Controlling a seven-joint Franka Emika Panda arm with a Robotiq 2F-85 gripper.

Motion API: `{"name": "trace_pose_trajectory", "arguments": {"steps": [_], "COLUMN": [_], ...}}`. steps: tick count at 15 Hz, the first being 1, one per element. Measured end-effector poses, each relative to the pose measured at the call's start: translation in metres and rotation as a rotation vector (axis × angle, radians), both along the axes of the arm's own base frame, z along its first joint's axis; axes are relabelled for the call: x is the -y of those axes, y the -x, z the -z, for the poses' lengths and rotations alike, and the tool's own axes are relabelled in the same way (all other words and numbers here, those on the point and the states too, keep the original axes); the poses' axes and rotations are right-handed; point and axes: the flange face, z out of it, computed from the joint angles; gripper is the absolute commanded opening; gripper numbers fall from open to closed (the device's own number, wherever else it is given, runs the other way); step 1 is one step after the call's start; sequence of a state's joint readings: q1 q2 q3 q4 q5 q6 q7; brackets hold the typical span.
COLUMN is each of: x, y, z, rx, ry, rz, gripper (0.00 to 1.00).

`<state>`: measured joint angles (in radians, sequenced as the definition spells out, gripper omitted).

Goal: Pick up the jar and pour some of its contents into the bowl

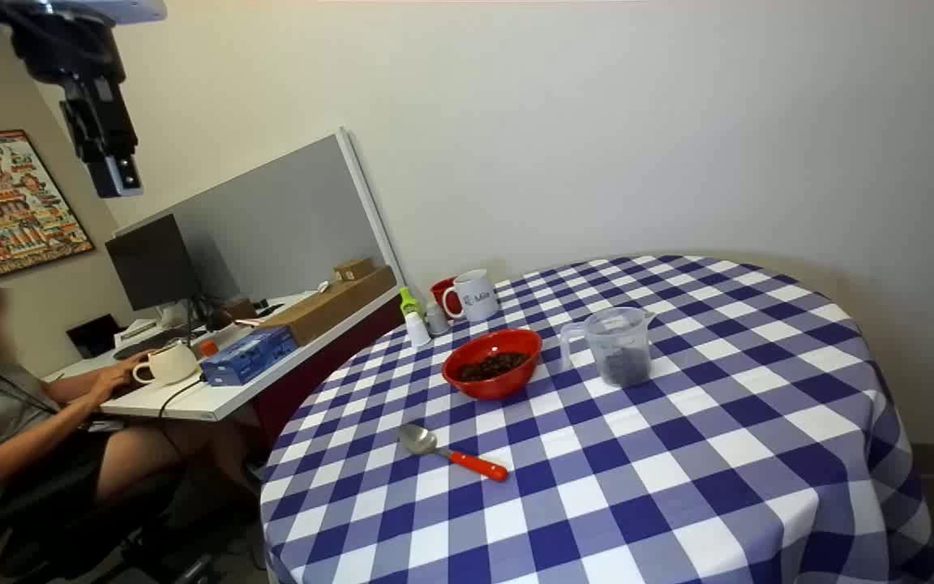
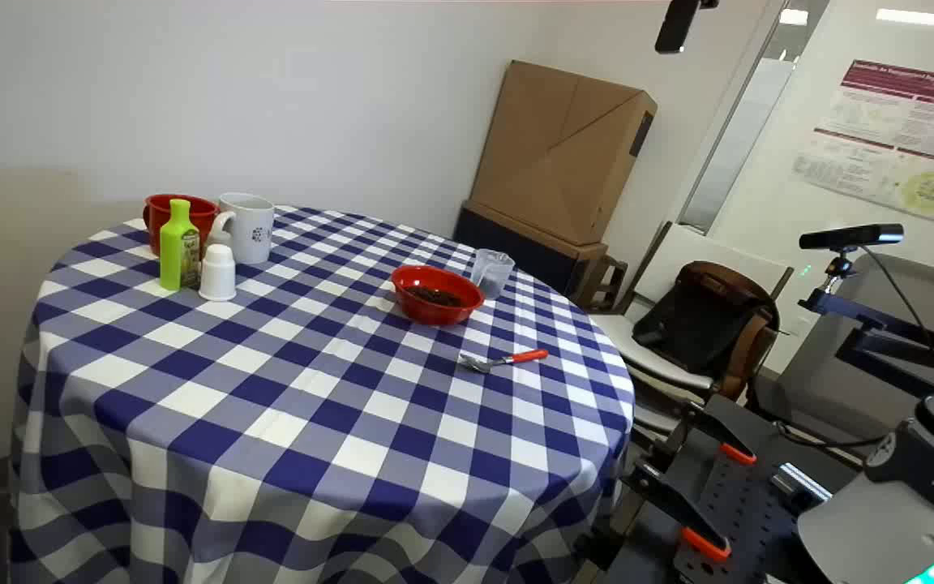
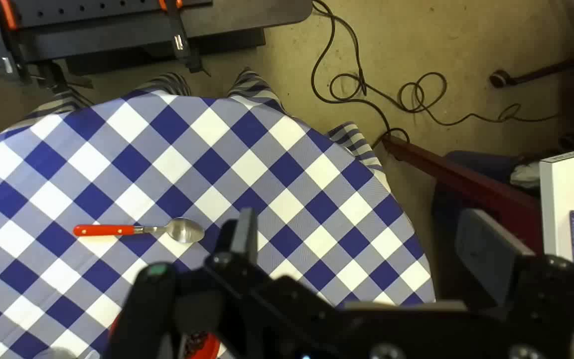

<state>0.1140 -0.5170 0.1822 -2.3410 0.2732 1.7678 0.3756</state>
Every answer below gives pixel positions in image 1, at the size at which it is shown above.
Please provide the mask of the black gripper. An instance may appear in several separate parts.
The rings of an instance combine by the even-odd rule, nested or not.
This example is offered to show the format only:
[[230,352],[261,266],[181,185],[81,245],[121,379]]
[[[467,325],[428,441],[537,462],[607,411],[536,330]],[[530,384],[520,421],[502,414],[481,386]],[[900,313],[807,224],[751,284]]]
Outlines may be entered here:
[[63,86],[58,108],[98,195],[136,195],[138,140],[121,95],[126,72],[114,27],[78,13],[22,13],[13,21],[13,53],[35,80]]

